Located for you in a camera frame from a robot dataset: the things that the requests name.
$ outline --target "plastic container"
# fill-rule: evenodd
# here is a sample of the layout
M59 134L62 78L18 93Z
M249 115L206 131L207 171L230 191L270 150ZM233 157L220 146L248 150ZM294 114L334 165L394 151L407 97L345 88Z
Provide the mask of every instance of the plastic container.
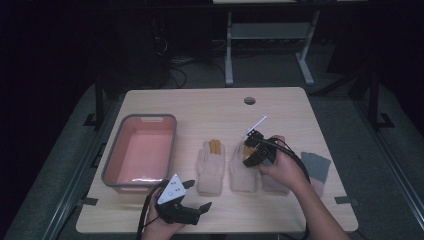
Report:
M176 129L171 114L125 117L103 168L103 183L119 193L138 193L167 178Z

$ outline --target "human hand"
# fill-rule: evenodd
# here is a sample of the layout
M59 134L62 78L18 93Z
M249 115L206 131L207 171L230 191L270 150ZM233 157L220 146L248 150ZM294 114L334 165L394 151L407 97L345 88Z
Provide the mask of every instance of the human hand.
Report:
M273 136L272 138L277 138L277 143L285 147L285 140L283 136ZM282 185L287 186L292 191L299 184L307 183L307 179L305 178L305 175L297 163L280 150L277 150L275 162L273 165L267 166L261 163L259 164L259 170L262 173L271 176Z
M150 200L149 213L146 218L147 225L144 228L143 240L168 240L185 226L185 224L181 223L166 223L159 217L155 205L160 191L162 191L162 189L157 189Z

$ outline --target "white marker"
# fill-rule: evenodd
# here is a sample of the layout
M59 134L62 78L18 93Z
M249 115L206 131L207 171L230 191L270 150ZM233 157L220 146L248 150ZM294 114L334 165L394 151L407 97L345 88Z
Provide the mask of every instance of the white marker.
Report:
M169 202L171 200L182 197L186 194L186 189L182 184L180 178L177 174L172 176L171 180L169 180L168 185L166 185L165 190L163 190L162 194L158 199L158 204L163 204Z
M259 120L259 122L257 122L255 125L253 125L253 127L248 128L248 129L247 129L247 132L245 132L245 133L243 133L243 134L241 135L241 138L245 138L245 137L247 136L247 134L248 134L248 133L250 133L250 131L252 131L253 129L255 129L255 128L256 128L259 124L261 124L261 122L263 122L265 119L266 119L266 116L265 116L265 115L262 115L262 119L261 119L261 120Z

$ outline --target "person's arm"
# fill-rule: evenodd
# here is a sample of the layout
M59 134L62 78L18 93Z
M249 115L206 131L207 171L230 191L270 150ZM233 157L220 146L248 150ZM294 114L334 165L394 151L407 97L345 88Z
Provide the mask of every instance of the person's arm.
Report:
M282 136L274 137L284 142ZM272 166L260 164L259 170L292 190L299 201L313 239L349 239L315 193L300 167L288 155L277 151L275 163Z
M155 208L160 190L157 190L150 201L149 213L146 217L146 223L148 224L144 228L142 240L169 240L172 235L182 229L185 224L173 223L169 224L163 221Z

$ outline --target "hole in table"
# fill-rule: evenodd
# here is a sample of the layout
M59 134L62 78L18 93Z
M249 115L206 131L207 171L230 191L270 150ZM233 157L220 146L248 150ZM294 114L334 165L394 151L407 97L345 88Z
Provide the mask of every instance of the hole in table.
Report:
M247 105L253 105L256 103L256 99L252 97L247 97L244 99L244 103L246 103Z

